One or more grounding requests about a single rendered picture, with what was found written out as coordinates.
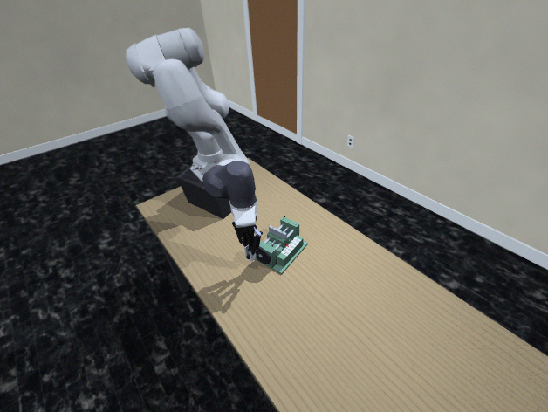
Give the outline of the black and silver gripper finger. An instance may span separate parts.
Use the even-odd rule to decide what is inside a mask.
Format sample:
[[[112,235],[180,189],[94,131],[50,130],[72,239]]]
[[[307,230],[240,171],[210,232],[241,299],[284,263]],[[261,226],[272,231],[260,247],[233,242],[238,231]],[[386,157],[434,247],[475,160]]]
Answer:
[[[246,234],[246,237],[248,238],[248,244],[249,244],[249,253],[250,253],[250,261],[252,262],[257,256],[256,256],[256,249],[260,245],[260,239],[263,235],[262,231],[258,231],[256,227],[254,227],[255,231],[249,235],[249,230],[246,228],[244,229],[244,232]],[[254,235],[255,233],[255,235]]]
[[[246,234],[243,232],[243,228],[237,228],[236,227],[235,221],[232,222],[232,225],[235,228],[235,231],[236,231],[236,234],[237,234],[237,237],[238,237],[238,240],[239,240],[240,244],[243,244],[243,246],[244,246],[245,256],[247,256],[249,254],[249,251],[248,251],[248,249],[249,249],[248,238],[246,237]]]

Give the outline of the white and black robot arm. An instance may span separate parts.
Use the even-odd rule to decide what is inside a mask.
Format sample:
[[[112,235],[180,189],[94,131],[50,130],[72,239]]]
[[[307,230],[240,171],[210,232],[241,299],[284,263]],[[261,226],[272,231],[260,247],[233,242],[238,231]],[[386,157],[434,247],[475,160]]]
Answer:
[[[154,35],[130,46],[126,59],[140,82],[152,87],[156,83],[167,117],[192,136],[199,156],[190,170],[205,190],[229,199],[237,228],[256,225],[256,186],[250,162],[223,120],[229,102],[224,94],[202,83],[194,70],[204,59],[198,35],[189,28]]]

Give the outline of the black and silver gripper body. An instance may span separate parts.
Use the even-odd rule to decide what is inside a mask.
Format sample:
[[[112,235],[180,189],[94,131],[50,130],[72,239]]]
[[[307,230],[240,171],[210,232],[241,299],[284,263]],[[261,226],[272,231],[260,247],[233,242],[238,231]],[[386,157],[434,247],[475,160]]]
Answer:
[[[249,226],[249,227],[243,227],[243,232],[244,232],[244,229],[247,228],[247,229],[249,230],[249,235],[251,235],[251,234],[255,231],[254,227],[257,228],[256,225],[254,225],[254,226]],[[245,233],[245,232],[244,232],[244,233]]]

